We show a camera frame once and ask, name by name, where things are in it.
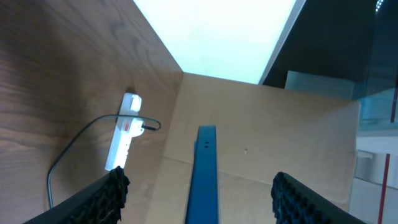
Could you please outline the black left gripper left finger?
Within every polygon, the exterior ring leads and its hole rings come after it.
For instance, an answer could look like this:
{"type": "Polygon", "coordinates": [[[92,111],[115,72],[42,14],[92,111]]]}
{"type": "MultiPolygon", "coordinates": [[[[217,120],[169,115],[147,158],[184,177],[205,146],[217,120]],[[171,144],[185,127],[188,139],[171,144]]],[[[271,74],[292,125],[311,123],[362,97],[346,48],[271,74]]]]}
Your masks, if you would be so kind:
{"type": "Polygon", "coordinates": [[[25,224],[116,224],[121,220],[129,184],[124,169],[117,167],[25,224]]]}

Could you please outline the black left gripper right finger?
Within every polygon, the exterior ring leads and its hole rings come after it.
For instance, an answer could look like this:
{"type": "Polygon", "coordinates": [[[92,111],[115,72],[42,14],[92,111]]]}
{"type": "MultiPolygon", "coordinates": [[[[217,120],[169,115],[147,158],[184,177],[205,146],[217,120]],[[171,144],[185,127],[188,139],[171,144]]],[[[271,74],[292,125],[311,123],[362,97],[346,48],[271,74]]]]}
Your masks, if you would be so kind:
{"type": "Polygon", "coordinates": [[[274,177],[271,197],[276,224],[365,224],[285,172],[274,177]]]}

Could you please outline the blue Galaxy smartphone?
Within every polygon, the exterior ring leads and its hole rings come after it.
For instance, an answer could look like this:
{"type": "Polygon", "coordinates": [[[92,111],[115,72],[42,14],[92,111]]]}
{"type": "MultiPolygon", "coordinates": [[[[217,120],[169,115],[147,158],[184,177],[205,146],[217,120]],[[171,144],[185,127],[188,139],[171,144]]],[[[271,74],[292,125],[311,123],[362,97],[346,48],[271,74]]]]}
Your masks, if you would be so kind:
{"type": "Polygon", "coordinates": [[[185,224],[219,224],[216,126],[198,128],[185,224]]]}

